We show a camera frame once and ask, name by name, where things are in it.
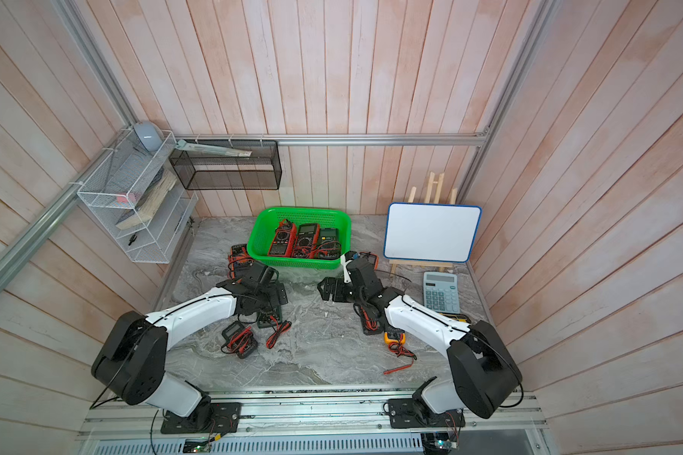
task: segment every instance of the black mesh shelf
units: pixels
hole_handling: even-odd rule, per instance
[[[253,153],[249,157],[222,157],[202,151],[173,150],[170,162],[186,189],[278,189],[282,171],[275,141],[199,140],[197,143]]]

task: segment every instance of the calculator keypad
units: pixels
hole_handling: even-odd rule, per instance
[[[450,311],[446,306],[453,306],[453,312],[459,311],[458,293],[455,286],[437,287],[425,290],[425,306],[437,312]]]

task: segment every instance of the black multimeter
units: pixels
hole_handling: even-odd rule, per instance
[[[337,228],[324,228],[319,231],[319,241],[316,244],[316,259],[334,260],[342,254],[342,244],[338,241]]]

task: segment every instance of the wooden wall panel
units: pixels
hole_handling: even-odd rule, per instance
[[[683,453],[683,0],[562,3],[467,200],[561,452]]]
[[[77,3],[86,9],[85,3]],[[132,8],[139,4],[122,5],[129,7],[122,10],[122,20],[136,20],[132,15],[137,10]],[[113,8],[102,12],[115,14]],[[167,24],[168,12],[152,12],[144,28],[132,35],[135,41]],[[116,14],[114,20],[119,25]],[[95,23],[89,25],[97,28]],[[111,39],[113,46],[121,42],[121,36]],[[179,47],[176,36],[159,39],[164,39],[161,51]],[[109,48],[107,41],[98,43]],[[111,58],[116,60],[112,54],[110,65],[120,70]],[[142,63],[148,66],[154,61]],[[193,79],[182,67],[171,66],[167,74],[170,82],[190,81],[186,89],[195,90]],[[155,87],[167,82],[161,74],[152,77]],[[120,85],[131,86],[123,73],[117,73],[117,78]],[[133,74],[131,80],[139,78]],[[128,98],[135,108],[141,106],[136,96],[136,102],[131,93]],[[143,102],[152,111],[151,100]],[[208,122],[204,111],[202,115],[194,112],[190,119]],[[167,127],[166,120],[158,117],[156,121]],[[123,126],[54,6],[50,2],[0,2],[0,252]],[[68,450],[91,401],[102,389],[90,374],[102,342],[123,313],[150,310],[161,280],[156,265],[132,263],[80,207],[58,226],[0,295],[2,451],[9,434],[21,435],[17,446],[12,446],[15,450]],[[30,449],[23,447],[23,441],[32,444]]]
[[[208,128],[228,133],[482,130],[540,4],[166,0],[150,8],[152,2],[145,0],[78,3],[137,115],[181,135]],[[585,3],[570,8],[583,26],[598,4]],[[410,187],[421,187],[428,171],[446,173],[448,194],[463,181],[474,151],[282,147],[278,191],[203,191],[200,207],[211,216],[252,215],[274,205],[386,213]]]

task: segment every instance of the marble tabletop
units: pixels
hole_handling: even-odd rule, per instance
[[[386,217],[353,215],[352,249],[379,254],[379,270],[390,270],[382,256]],[[231,245],[246,243],[255,218],[209,218],[200,223],[180,278],[173,290],[177,304],[206,292],[226,279],[227,255]],[[406,289],[422,303],[422,274],[434,268],[398,266],[398,277],[379,274],[386,286]],[[417,355],[414,365],[399,372],[383,375],[387,369],[409,363],[387,350],[382,335],[365,336],[359,317],[351,304],[321,300],[317,283],[327,276],[342,276],[341,269],[314,270],[279,267],[279,279],[285,284],[288,304],[282,307],[284,320],[292,322],[273,350],[265,341],[271,328],[253,332],[259,347],[246,359],[220,351],[224,340],[220,334],[228,320],[212,323],[193,333],[167,352],[167,370],[208,391],[301,385],[400,384],[418,386],[429,377],[449,377],[448,361],[437,351],[410,336],[406,347]],[[464,264],[448,270],[458,275],[461,312],[473,321],[485,320],[485,312],[473,281]]]

